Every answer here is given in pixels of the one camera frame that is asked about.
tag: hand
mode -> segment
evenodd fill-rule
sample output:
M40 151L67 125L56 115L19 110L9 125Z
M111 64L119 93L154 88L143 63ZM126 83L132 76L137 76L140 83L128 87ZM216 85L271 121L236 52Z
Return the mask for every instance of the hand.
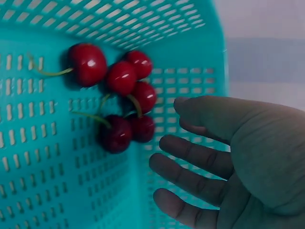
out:
M290 107L233 98L178 98L185 130L231 146L231 153L172 135L160 148L225 180L202 177L162 154L150 167L190 194L220 207L201 209L159 189L157 206L196 229L305 228L305 113Z

